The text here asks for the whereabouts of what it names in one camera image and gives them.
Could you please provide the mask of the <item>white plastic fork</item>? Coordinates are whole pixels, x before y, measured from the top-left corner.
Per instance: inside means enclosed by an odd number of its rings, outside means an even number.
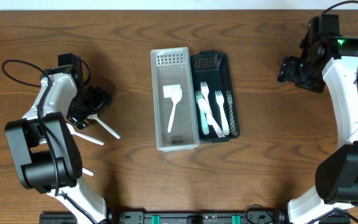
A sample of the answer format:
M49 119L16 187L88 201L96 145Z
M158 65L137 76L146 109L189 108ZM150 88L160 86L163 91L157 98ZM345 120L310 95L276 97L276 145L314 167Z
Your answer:
M201 129L202 129L203 134L205 136L207 136L209 134L209 125L207 123L206 116L205 116L204 112L202 111L202 109L200 108L200 104L198 103L198 100L203 98L203 95L200 91L196 91L195 97L196 97L196 103L197 103L199 111L200 111Z
M209 99L208 99L208 96L209 96L209 88L208 88L208 85L206 82L201 82L201 93L203 95L203 98L209 103Z
M227 121L226 113L224 110L224 97L221 91L215 91L216 102L219 106L220 114L221 114L221 123L223 133L228 136L230 134L229 124Z

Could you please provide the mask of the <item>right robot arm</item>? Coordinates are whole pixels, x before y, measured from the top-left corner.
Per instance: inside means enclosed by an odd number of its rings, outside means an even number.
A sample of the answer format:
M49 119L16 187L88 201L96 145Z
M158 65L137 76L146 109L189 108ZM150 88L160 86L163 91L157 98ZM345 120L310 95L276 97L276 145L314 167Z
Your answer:
M358 39L337 34L305 37L300 57L287 57L278 82L331 96L337 150L318 166L314 186L287 203L287 223L318 223L358 207Z

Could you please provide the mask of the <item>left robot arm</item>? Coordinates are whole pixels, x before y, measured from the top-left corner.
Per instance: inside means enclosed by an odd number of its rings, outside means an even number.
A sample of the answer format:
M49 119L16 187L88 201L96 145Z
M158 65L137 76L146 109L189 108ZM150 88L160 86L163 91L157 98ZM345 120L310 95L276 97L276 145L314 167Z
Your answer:
M6 124L5 134L19 182L60 201L77 223L113 223L107 201L83 177L79 149L65 118L79 91L88 84L86 62L42 70L39 94L19 120Z

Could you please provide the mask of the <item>dark green plastic basket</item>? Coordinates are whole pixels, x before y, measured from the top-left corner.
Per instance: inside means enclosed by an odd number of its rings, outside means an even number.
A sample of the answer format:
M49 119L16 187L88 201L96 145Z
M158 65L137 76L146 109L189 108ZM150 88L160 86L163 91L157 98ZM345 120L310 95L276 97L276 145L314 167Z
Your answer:
M209 88L208 99L213 118L221 129L221 114L216 102L215 91L222 92L224 97L224 110L230 129L228 136L225 135L225 137L219 138L213 126L208 124L209 134L205 136L201 129L200 111L198 105L196 105L200 140L203 142L219 143L238 138L241 134L241 130L227 55L215 51L200 52L196 55L192 55L190 60L194 91L201 91L201 82L207 83Z

